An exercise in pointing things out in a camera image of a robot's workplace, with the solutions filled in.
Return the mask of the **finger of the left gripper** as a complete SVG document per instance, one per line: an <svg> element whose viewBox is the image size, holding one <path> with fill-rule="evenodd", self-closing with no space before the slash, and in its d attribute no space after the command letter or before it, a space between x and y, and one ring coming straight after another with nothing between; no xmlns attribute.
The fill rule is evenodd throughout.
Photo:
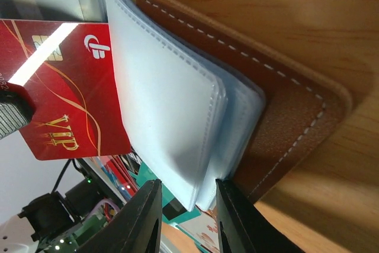
<svg viewBox="0 0 379 253"><path fill-rule="evenodd" d="M1 85L1 139L31 123L35 104L20 85Z"/></svg>

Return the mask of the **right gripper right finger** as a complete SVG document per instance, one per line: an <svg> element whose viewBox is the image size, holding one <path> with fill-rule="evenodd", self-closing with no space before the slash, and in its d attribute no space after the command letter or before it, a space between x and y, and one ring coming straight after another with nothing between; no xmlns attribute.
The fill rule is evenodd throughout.
<svg viewBox="0 0 379 253"><path fill-rule="evenodd" d="M303 252L274 228L230 180L216 179L220 252Z"/></svg>

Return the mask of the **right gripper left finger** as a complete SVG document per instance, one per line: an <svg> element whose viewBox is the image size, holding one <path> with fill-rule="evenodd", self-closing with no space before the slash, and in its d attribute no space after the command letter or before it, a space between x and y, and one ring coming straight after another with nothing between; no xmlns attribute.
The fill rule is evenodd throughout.
<svg viewBox="0 0 379 253"><path fill-rule="evenodd" d="M115 218L76 251L159 252L162 228L162 182L146 181Z"/></svg>

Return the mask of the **red vip card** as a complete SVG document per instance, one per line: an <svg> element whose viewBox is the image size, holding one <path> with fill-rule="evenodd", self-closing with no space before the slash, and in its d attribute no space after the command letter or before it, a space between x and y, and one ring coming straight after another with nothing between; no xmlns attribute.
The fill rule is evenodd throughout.
<svg viewBox="0 0 379 253"><path fill-rule="evenodd" d="M2 20L1 89L32 103L20 134L40 161L130 152L106 23Z"/></svg>

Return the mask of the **brown leather card holder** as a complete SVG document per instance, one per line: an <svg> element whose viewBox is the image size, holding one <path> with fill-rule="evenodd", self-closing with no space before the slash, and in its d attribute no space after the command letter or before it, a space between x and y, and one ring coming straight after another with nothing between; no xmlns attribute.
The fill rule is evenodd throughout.
<svg viewBox="0 0 379 253"><path fill-rule="evenodd" d="M106 23L131 150L188 211L259 200L351 107L346 89L179 0L1 0L2 20Z"/></svg>

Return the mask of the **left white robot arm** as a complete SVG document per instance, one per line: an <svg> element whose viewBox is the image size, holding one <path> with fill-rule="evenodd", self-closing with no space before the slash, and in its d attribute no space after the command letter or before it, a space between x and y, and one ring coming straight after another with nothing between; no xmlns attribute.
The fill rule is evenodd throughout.
<svg viewBox="0 0 379 253"><path fill-rule="evenodd" d="M23 87L1 86L1 139L29 124L34 113L35 107ZM70 165L84 179L61 195L57 188ZM88 164L70 159L51 192L35 198L1 224L1 252L46 252L70 239L97 213L117 213L122 206L121 198Z"/></svg>

